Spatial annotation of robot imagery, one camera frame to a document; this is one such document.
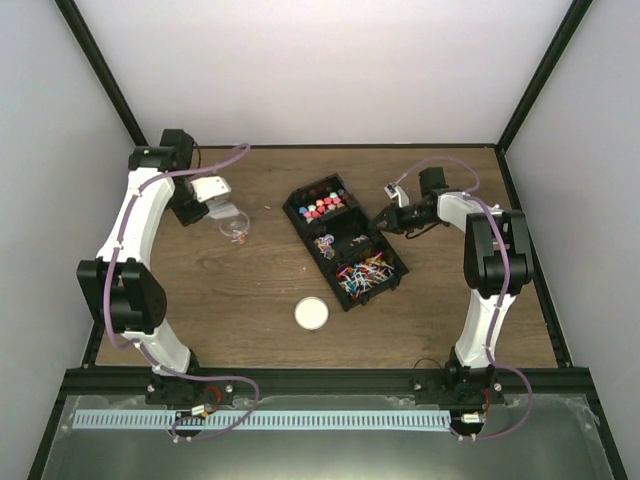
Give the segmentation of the black three-compartment candy bin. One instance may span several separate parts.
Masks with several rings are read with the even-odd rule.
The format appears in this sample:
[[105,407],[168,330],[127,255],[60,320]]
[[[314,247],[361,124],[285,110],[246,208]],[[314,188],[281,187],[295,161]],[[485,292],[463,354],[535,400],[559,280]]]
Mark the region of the black three-compartment candy bin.
[[409,273],[337,174],[294,190],[283,211],[344,311],[396,289]]

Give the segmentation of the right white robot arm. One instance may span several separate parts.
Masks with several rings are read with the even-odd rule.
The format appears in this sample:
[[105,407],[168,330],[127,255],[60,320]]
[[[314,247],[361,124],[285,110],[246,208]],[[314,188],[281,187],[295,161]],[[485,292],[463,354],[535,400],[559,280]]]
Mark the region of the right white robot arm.
[[529,229],[522,211],[506,211],[477,197],[478,184],[462,191],[449,187],[441,167],[422,170],[419,181],[421,197],[414,203],[399,181],[386,184],[390,204],[371,226],[407,239],[439,225],[464,234],[463,274],[470,301],[462,333],[443,367],[443,390],[454,402],[467,403],[491,386],[502,325],[532,280]]

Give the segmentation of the metal scoop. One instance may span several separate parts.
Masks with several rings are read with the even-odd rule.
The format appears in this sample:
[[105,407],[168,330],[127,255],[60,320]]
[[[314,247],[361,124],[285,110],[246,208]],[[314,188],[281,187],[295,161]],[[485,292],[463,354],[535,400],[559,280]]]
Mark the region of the metal scoop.
[[208,216],[215,220],[223,220],[226,218],[235,217],[239,214],[239,209],[232,202],[207,202],[206,206],[209,209]]

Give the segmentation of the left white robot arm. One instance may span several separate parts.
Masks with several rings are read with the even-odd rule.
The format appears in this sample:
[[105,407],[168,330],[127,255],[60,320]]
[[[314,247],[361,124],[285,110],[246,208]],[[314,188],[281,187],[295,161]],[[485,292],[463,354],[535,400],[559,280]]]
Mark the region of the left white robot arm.
[[112,346],[133,348],[150,363],[150,390],[191,404],[204,392],[197,358],[166,318],[168,300],[153,276],[151,252],[160,220],[171,210],[181,225],[209,212],[190,179],[196,142],[182,129],[166,129],[156,146],[138,146],[128,160],[127,191],[105,244],[76,275],[89,311]]

